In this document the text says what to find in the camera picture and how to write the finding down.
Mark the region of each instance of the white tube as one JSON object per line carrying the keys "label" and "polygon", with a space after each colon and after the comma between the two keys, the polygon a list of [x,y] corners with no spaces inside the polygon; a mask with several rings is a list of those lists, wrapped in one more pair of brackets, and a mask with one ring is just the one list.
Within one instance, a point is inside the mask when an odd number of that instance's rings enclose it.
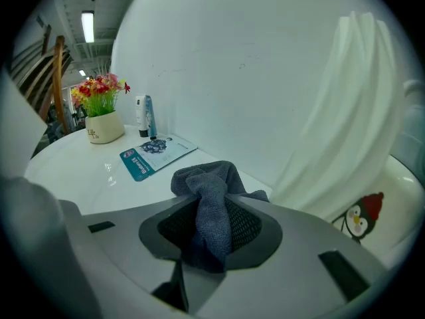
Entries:
{"label": "white tube", "polygon": [[146,121],[146,95],[135,97],[135,117],[139,126],[140,137],[147,137],[147,121]]}

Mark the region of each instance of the blue tube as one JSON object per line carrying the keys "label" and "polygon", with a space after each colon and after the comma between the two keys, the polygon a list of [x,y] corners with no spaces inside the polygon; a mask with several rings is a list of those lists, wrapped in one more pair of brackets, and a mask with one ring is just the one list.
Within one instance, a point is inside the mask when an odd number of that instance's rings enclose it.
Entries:
{"label": "blue tube", "polygon": [[146,120],[147,135],[154,140],[157,136],[157,127],[155,125],[155,115],[153,114],[153,104],[151,96],[146,96]]}

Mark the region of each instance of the ceiling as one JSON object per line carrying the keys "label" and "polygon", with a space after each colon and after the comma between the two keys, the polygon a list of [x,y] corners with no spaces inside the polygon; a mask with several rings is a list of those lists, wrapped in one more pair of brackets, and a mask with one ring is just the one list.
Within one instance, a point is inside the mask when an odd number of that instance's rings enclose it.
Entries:
{"label": "ceiling", "polygon": [[[114,39],[122,18],[132,0],[55,0],[62,23],[67,30],[68,46],[74,51],[74,62],[64,75],[65,83],[80,80],[75,74],[84,69],[89,75],[106,73]],[[86,43],[81,23],[82,11],[94,11],[94,43]]]}

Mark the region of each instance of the dark blue cloth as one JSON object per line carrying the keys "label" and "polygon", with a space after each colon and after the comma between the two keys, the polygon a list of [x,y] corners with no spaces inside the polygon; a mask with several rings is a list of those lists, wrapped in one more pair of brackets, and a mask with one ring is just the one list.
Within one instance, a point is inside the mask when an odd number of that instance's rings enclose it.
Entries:
{"label": "dark blue cloth", "polygon": [[177,196],[193,194],[199,199],[196,232],[183,257],[190,265],[204,269],[208,269],[207,265],[224,266],[226,256],[232,252],[232,232],[224,196],[239,194],[268,202],[263,190],[246,193],[238,170],[228,161],[176,171],[171,180],[171,191]]}

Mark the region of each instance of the flower pot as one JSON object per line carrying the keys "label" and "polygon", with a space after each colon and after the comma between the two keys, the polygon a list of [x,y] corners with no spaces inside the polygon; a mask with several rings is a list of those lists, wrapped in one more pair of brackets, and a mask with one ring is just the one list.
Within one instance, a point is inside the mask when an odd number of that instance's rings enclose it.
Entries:
{"label": "flower pot", "polygon": [[95,144],[110,143],[124,135],[124,125],[116,111],[97,117],[86,117],[88,140]]}

